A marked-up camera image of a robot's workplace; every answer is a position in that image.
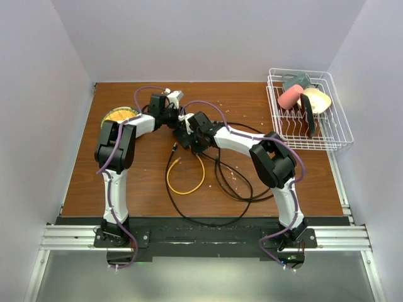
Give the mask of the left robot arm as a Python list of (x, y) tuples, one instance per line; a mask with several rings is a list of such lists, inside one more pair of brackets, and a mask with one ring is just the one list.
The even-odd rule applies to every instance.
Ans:
[(182, 91), (165, 90), (153, 93), (146, 112), (133, 107), (120, 106), (102, 119), (99, 139), (94, 152), (99, 165), (98, 174), (105, 184), (105, 212), (101, 221), (100, 239), (123, 247), (132, 235), (129, 231), (129, 214), (126, 203), (127, 174), (135, 155), (138, 137), (158, 130), (162, 125), (178, 125)]

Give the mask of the black cable teal plugs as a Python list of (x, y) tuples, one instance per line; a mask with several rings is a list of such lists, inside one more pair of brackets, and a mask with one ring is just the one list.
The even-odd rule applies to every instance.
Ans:
[[(251, 130), (251, 132), (241, 131), (237, 128), (231, 128), (230, 127), (231, 125), (240, 126), (241, 128)], [(208, 130), (210, 132), (214, 132), (215, 135), (221, 129), (224, 129), (224, 133), (226, 133), (228, 135), (235, 135), (238, 137), (244, 137), (244, 138), (250, 138), (250, 139), (252, 139), (252, 137), (265, 137), (266, 136), (262, 131), (255, 129), (249, 125), (239, 123), (239, 122), (229, 122), (227, 125), (225, 125), (225, 123), (223, 121), (212, 121), (212, 124), (208, 127)]]

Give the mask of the black network switch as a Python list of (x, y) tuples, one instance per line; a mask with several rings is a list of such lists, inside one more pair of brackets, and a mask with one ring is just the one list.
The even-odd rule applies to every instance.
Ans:
[(187, 136), (188, 134), (184, 131), (181, 130), (179, 128), (175, 129), (173, 131), (173, 136), (174, 138), (177, 140), (177, 142), (184, 148), (184, 149), (188, 149), (186, 148), (186, 143), (187, 143)]

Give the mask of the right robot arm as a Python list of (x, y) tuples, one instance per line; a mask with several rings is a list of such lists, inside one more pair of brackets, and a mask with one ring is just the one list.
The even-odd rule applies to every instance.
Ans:
[(297, 157), (275, 132), (266, 135), (237, 130), (227, 123), (214, 123), (201, 111), (179, 117), (187, 144), (194, 153), (204, 152), (210, 147), (227, 149), (251, 158), (260, 181), (269, 187), (278, 208), (278, 232), (287, 247), (295, 247), (303, 239), (307, 228), (297, 199), (295, 167)]

